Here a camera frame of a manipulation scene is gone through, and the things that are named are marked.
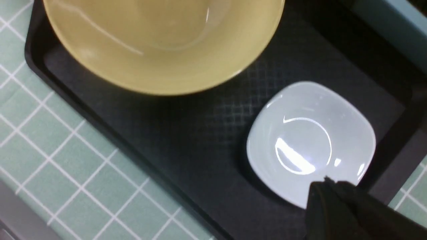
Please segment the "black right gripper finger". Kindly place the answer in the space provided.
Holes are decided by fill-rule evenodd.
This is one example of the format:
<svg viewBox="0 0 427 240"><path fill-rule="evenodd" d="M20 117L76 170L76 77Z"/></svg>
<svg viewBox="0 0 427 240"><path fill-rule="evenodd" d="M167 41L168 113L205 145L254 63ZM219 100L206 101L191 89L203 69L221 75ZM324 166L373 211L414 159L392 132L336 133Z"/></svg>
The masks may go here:
<svg viewBox="0 0 427 240"><path fill-rule="evenodd" d="M357 186L326 177L309 188L307 240L425 240L426 228Z"/></svg>

